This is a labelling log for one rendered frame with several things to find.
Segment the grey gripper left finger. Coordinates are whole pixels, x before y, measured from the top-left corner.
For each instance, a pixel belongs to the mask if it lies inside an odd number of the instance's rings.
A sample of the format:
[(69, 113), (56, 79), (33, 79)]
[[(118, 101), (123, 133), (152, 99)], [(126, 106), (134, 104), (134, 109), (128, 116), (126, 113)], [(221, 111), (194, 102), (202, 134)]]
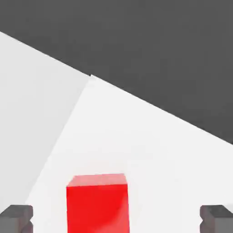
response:
[(0, 233), (33, 233), (33, 207), (10, 205), (0, 214)]

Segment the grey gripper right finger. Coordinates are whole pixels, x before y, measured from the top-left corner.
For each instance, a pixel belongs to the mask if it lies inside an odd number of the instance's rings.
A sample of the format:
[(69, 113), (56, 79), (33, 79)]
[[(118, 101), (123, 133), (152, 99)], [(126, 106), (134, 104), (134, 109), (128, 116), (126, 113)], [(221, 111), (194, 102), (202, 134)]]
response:
[(233, 213), (223, 205), (202, 205), (200, 217), (200, 233), (233, 233)]

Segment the small red cube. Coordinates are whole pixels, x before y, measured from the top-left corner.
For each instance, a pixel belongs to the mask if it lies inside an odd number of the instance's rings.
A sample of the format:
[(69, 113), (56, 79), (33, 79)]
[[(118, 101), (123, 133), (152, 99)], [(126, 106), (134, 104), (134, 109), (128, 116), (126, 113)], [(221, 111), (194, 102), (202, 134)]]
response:
[(123, 173), (74, 176), (66, 186), (67, 233), (130, 233)]

